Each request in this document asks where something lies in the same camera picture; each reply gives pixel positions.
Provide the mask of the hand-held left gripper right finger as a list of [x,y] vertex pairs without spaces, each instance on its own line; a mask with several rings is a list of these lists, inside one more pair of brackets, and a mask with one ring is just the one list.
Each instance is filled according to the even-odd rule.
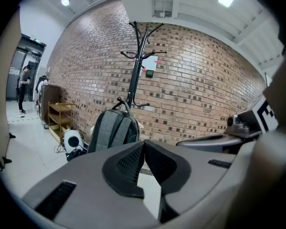
[[145,161],[161,186],[158,218],[150,223],[227,223],[252,151],[253,142],[233,155],[145,141]]

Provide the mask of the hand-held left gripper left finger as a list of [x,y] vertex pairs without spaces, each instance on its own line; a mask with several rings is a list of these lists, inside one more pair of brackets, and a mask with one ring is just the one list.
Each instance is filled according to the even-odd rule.
[[77,157],[34,185],[23,201],[51,225],[67,229],[154,229],[137,181],[143,142]]

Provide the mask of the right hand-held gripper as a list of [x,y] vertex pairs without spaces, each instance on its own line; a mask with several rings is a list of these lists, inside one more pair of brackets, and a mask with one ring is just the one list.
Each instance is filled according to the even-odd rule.
[[226,134],[209,135],[180,141],[176,146],[215,153],[237,154],[244,141],[278,128],[278,121],[264,95],[251,102],[245,110],[227,119]]

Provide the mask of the grey backpack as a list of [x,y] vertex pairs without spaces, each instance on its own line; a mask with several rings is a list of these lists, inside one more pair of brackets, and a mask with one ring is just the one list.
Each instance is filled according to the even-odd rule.
[[87,153],[139,141],[139,125],[128,104],[120,97],[113,108],[101,113],[92,132]]

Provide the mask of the black metal coat rack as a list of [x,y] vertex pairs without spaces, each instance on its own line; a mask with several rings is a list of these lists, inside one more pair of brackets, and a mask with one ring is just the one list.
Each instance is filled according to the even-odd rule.
[[135,59],[127,98],[124,101],[120,97],[118,97],[117,98],[118,103],[112,109],[117,109],[120,105],[124,105],[125,108],[127,109],[127,112],[130,112],[129,109],[131,108],[132,104],[134,104],[137,107],[150,106],[150,103],[137,104],[135,102],[135,94],[137,90],[137,84],[139,81],[139,75],[140,75],[141,69],[143,68],[142,62],[143,60],[148,59],[149,57],[154,56],[157,53],[167,53],[167,51],[160,51],[160,52],[152,51],[152,52],[144,53],[146,44],[150,44],[150,42],[148,41],[149,37],[160,27],[164,26],[164,23],[160,23],[157,27],[155,27],[151,31],[149,27],[146,27],[144,35],[142,35],[140,30],[138,29],[137,23],[138,23],[137,21],[129,22],[129,25],[131,25],[134,28],[134,31],[136,34],[137,51],[136,52],[130,52],[130,51],[120,52],[120,54],[122,54],[128,59]]

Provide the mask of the white round appliance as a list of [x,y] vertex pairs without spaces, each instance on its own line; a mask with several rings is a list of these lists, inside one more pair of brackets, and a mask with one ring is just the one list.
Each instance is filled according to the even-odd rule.
[[74,149],[83,150],[84,143],[78,130],[67,129],[64,133],[63,145],[67,153]]

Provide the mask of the wooden shelf trolley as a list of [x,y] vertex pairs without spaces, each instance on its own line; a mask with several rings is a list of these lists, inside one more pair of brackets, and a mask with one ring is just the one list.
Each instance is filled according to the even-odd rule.
[[63,143],[63,137],[68,128],[72,127],[72,115],[76,104],[48,102],[48,126],[52,136]]

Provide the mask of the dark brown cabinet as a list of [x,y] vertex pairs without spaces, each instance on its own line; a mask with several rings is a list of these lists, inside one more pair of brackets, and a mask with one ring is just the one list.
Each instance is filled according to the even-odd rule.
[[54,104],[59,102],[61,88],[57,85],[44,83],[41,87],[39,93],[38,103],[39,103],[39,117],[41,123],[45,129],[48,128],[48,104]]

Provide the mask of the white bag on cabinet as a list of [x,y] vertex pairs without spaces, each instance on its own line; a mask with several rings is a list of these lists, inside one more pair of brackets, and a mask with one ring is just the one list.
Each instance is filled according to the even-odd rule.
[[35,87],[36,94],[38,95],[41,92],[42,86],[49,82],[49,78],[46,75],[39,77],[38,82]]

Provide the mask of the brown partition board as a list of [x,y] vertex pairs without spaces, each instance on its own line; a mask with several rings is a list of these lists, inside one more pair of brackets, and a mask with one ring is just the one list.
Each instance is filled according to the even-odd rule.
[[4,169],[4,158],[10,140],[6,115],[6,89],[10,64],[21,39],[20,9],[17,8],[0,36],[0,171]]

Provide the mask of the black glass door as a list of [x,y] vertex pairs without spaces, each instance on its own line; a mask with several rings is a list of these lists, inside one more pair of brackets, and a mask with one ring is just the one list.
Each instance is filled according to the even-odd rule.
[[27,65],[31,66],[31,70],[28,73],[31,83],[26,87],[24,101],[33,101],[34,81],[45,47],[46,44],[41,41],[37,43],[29,36],[21,35],[21,39],[10,63],[6,87],[6,101],[16,101],[18,99],[16,90],[17,79]]

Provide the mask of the white paper wall notice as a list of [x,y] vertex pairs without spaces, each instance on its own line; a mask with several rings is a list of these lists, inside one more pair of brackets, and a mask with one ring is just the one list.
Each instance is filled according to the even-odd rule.
[[156,70],[156,66],[158,64],[158,57],[157,56],[150,56],[149,58],[147,59],[144,59],[142,61],[142,65],[141,65],[141,69],[140,69],[140,72],[139,72],[139,76],[141,76],[142,73],[146,73],[146,70],[153,70],[155,71]]

